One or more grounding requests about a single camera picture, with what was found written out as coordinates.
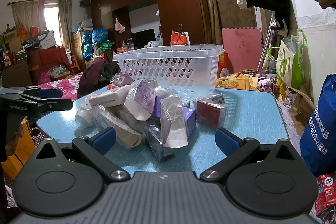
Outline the person's left hand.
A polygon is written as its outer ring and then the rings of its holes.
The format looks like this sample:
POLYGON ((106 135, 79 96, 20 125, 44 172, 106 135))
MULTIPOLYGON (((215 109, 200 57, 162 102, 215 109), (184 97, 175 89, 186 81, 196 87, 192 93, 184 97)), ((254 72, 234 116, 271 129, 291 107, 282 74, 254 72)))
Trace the person's left hand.
POLYGON ((19 139, 21 139, 23 137, 23 127, 22 125, 20 125, 15 133, 15 137, 12 141, 10 141, 9 143, 7 143, 7 145, 5 146, 5 150, 6 150, 6 155, 7 156, 12 156, 15 154, 17 145, 18 145, 18 141, 19 139))

